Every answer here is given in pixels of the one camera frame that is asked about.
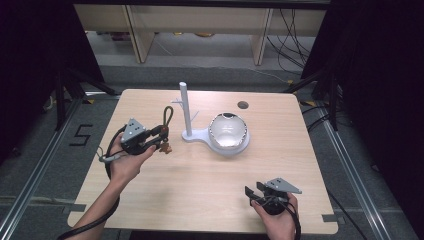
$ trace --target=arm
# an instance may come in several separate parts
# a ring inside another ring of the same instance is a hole
[[[294,206],[289,208],[297,212],[297,198],[292,193],[287,193],[289,203]],[[284,211],[279,215],[269,215],[265,209],[256,201],[252,201],[252,206],[261,217],[268,237],[271,240],[293,240],[295,238],[295,224],[292,216],[288,211]]]
[[[120,146],[120,134],[114,141],[111,149],[111,154],[122,150]],[[127,184],[140,173],[140,167],[149,157],[153,155],[155,146],[151,146],[147,151],[140,155],[126,155],[121,156],[119,159],[111,163],[111,180],[103,192],[99,195],[96,201],[91,205],[87,212],[75,224],[73,229],[85,226],[93,221],[99,219],[106,214],[114,205],[121,192],[125,189]],[[80,233],[69,239],[100,239],[104,225],[106,222]]]

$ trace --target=white base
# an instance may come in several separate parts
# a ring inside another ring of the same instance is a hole
[[[205,129],[192,129],[191,136],[187,136],[187,131],[184,130],[182,133],[182,137],[184,141],[186,142],[203,142],[206,143],[210,149],[212,149],[214,152],[217,152],[224,156],[233,156],[236,154],[241,153],[249,144],[250,140],[250,134],[249,131],[246,133],[246,139],[243,141],[243,143],[236,147],[231,149],[221,149],[217,148],[214,144],[212,144],[211,140],[209,139],[209,128]]]

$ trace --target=silver bowl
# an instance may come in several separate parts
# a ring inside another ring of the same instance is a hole
[[[218,114],[209,124],[209,139],[223,150],[236,149],[246,140],[247,126],[243,119],[232,113]]]

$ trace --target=bowl rim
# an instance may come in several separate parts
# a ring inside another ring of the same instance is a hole
[[[214,135],[214,134],[213,134],[213,132],[212,132],[212,126],[213,126],[214,122],[216,121],[216,119],[218,119],[218,118],[220,118],[220,117],[223,117],[224,119],[227,119],[227,120],[237,118],[237,119],[239,119],[239,120],[243,123],[243,126],[244,126],[243,135],[241,136],[241,138],[240,138],[240,140],[237,142],[237,144],[234,144],[234,145],[231,145],[231,146],[223,146],[223,145],[221,145],[221,144],[218,142],[218,140],[215,138],[215,135]],[[211,121],[211,123],[209,124],[209,127],[208,127],[208,133],[209,133],[209,138],[210,138],[210,140],[213,142],[213,144],[214,144],[216,147],[221,148],[221,149],[232,149],[232,148],[237,148],[237,147],[240,147],[240,146],[242,145],[242,143],[244,142],[244,140],[246,139],[246,136],[247,136],[247,125],[246,125],[246,122],[243,120],[243,118],[242,118],[242,117],[240,117],[240,116],[239,116],[239,115],[237,115],[237,114],[234,114],[234,113],[228,113],[228,112],[220,113],[220,114],[217,114],[217,115],[214,117],[214,119]]]

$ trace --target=white stand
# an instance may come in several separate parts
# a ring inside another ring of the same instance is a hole
[[[206,143],[210,149],[214,152],[217,152],[223,156],[232,156],[241,153],[249,144],[250,134],[249,131],[246,133],[246,139],[243,143],[236,148],[221,149],[216,147],[209,138],[209,128],[205,129],[192,129],[191,128],[191,119],[190,119],[190,108],[188,104],[188,95],[187,95],[187,84],[180,82],[180,91],[182,101],[173,101],[173,103],[181,103],[184,111],[184,120],[186,125],[186,130],[182,133],[182,138],[186,142],[203,142]]]

